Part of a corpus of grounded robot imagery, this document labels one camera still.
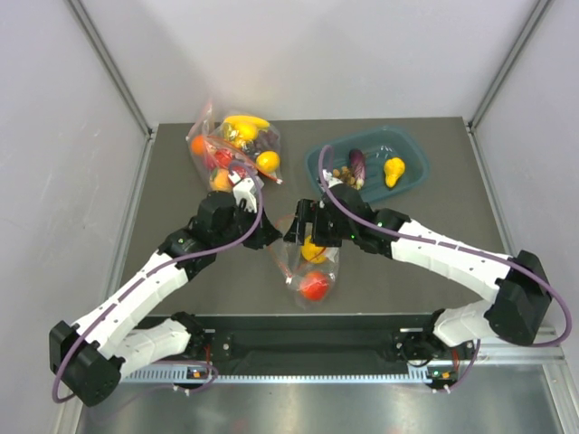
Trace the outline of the yellow fake lemon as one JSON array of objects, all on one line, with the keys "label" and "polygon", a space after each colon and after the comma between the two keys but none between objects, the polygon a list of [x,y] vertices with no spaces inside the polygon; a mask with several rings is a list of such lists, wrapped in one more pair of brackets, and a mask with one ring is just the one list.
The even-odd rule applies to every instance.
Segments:
[{"label": "yellow fake lemon", "polygon": [[327,260],[327,249],[316,245],[311,236],[307,236],[304,244],[300,247],[300,254],[302,258],[312,264],[321,264]]}]

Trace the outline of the brown fake longan bunch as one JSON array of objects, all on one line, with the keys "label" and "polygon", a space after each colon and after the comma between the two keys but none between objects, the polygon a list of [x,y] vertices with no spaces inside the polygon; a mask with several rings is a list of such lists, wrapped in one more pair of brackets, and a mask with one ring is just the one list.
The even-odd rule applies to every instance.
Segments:
[{"label": "brown fake longan bunch", "polygon": [[333,170],[333,176],[335,176],[342,183],[355,186],[356,178],[347,166],[342,166],[341,168],[335,168]]}]

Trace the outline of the purple fake eggplant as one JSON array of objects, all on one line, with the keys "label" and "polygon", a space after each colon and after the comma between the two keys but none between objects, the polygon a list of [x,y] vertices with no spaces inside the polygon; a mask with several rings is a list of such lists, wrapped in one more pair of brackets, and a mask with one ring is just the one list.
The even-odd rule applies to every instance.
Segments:
[{"label": "purple fake eggplant", "polygon": [[354,148],[349,151],[348,157],[355,188],[361,190],[365,184],[365,155],[360,149]]}]

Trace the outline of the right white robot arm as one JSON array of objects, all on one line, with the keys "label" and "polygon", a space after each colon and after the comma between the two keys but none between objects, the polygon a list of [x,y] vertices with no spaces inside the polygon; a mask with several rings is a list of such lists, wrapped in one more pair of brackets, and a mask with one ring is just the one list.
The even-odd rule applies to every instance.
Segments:
[{"label": "right white robot arm", "polygon": [[336,184],[318,201],[302,199],[283,240],[322,248],[352,241],[360,250],[410,263],[461,284],[477,302],[432,314],[422,335],[424,351],[441,358],[455,346],[484,337],[530,346],[552,297],[537,255],[495,255],[459,243],[392,209],[375,210],[357,190]]}]

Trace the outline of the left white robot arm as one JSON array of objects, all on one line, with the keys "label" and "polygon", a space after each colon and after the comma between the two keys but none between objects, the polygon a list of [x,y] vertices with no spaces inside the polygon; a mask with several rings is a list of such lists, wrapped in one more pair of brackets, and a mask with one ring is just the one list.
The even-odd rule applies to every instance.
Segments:
[{"label": "left white robot arm", "polygon": [[160,325],[138,324],[169,295],[192,281],[216,256],[243,245],[262,249],[280,237],[264,211],[261,189],[209,193],[196,216],[159,245],[124,286],[72,324],[60,321],[49,332],[52,400],[65,385],[72,398],[93,407],[106,400],[133,372],[171,355],[199,356],[204,330],[187,313]]}]

